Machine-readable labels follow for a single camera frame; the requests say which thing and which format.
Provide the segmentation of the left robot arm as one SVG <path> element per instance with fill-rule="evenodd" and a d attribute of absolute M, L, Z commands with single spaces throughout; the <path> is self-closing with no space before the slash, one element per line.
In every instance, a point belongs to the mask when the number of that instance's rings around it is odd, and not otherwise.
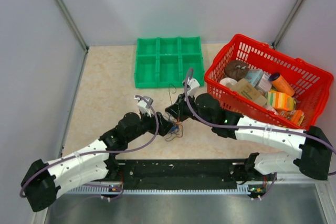
<path fill-rule="evenodd" d="M 86 147 L 65 157 L 34 161 L 21 182 L 20 195 L 33 212 L 51 206 L 66 192 L 95 180 L 114 180 L 119 174 L 116 155 L 128 152 L 128 144 L 149 132 L 165 136 L 173 122 L 160 112 L 156 115 L 127 113 L 111 130 Z"/>

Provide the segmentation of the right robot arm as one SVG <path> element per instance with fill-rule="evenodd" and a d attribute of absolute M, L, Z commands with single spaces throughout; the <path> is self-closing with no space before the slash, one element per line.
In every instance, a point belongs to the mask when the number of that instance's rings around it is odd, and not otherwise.
<path fill-rule="evenodd" d="M 197 120 L 211 127 L 220 137 L 250 141 L 279 150 L 275 154 L 250 154 L 245 174 L 252 180 L 278 172 L 300 172 L 316 180 L 327 180 L 331 156 L 335 150 L 322 129 L 310 126 L 308 130 L 286 129 L 266 124 L 248 116 L 225 110 L 208 93 L 197 97 L 180 94 L 165 109 L 179 121 Z"/>

